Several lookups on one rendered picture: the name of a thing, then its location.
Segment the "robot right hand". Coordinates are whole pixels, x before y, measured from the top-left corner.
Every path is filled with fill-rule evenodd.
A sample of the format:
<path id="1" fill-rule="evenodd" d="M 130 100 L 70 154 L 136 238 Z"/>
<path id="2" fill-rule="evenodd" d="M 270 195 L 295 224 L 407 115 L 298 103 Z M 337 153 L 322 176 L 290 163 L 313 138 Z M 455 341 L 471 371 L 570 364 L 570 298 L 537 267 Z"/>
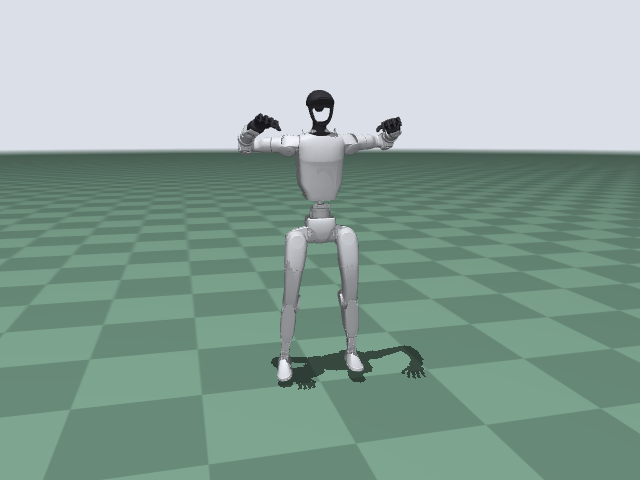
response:
<path id="1" fill-rule="evenodd" d="M 277 120 L 274 120 L 272 117 L 269 118 L 267 115 L 263 116 L 263 114 L 260 113 L 247 125 L 247 130 L 252 129 L 261 134 L 265 129 L 270 127 L 281 131 Z"/>

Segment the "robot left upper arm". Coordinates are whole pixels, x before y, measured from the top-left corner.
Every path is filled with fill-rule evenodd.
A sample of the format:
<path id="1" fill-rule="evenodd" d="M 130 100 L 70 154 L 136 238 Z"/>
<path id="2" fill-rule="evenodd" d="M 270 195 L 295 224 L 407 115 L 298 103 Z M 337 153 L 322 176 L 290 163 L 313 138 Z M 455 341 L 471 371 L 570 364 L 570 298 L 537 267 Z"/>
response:
<path id="1" fill-rule="evenodd" d="M 382 134 L 378 136 L 373 135 L 355 135 L 348 133 L 341 135 L 345 143 L 346 155 L 353 155 L 358 150 L 366 150 L 380 147 L 381 150 L 388 150 L 393 147 L 393 143 L 387 143 L 382 138 Z"/>

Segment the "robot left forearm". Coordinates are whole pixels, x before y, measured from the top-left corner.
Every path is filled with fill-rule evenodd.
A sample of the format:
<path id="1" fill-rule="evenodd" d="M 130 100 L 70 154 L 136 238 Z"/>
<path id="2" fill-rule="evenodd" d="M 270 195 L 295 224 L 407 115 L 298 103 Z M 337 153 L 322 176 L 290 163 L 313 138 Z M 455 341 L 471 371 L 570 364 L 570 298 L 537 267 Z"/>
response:
<path id="1" fill-rule="evenodd" d="M 381 134 L 382 134 L 382 138 L 384 139 L 384 141 L 385 141 L 385 142 L 387 142 L 387 143 L 393 143 L 393 142 L 395 142 L 395 141 L 396 141 L 396 139 L 398 138 L 398 136 L 399 136 L 401 133 L 402 133 L 402 132 L 401 132 L 401 129 L 400 129 L 400 131 L 398 130 L 398 131 L 396 131 L 396 132 L 394 132 L 394 133 L 389 133 L 389 134 L 388 134 L 388 133 L 386 132 L 386 129 L 385 129 L 385 132 L 382 132 L 382 133 L 380 133 L 379 135 L 381 135 Z"/>

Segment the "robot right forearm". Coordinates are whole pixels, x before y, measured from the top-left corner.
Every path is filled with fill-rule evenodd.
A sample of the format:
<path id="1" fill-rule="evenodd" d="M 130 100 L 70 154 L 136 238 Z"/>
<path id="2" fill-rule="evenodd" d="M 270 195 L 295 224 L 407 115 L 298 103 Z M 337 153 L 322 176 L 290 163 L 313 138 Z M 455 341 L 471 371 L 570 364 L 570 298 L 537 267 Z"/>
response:
<path id="1" fill-rule="evenodd" d="M 259 135 L 258 132 L 254 131 L 252 129 L 247 130 L 247 125 L 244 125 L 243 130 L 238 134 L 238 141 L 244 147 L 248 147 L 248 146 L 252 145 L 252 143 L 254 142 L 254 139 L 256 138 L 256 136 Z"/>

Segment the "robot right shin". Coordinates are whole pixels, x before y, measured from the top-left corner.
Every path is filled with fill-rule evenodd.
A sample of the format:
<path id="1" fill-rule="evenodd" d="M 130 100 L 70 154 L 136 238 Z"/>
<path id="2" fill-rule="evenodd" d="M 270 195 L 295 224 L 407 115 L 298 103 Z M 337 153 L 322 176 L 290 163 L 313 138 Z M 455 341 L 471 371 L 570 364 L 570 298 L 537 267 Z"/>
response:
<path id="1" fill-rule="evenodd" d="M 283 294 L 284 295 L 284 294 Z M 289 358 L 290 343 L 294 335 L 296 322 L 296 311 L 294 311 L 293 305 L 287 304 L 284 307 L 282 302 L 281 322 L 280 322 L 280 337 L 281 337 L 281 360 L 285 354 L 286 359 Z"/>

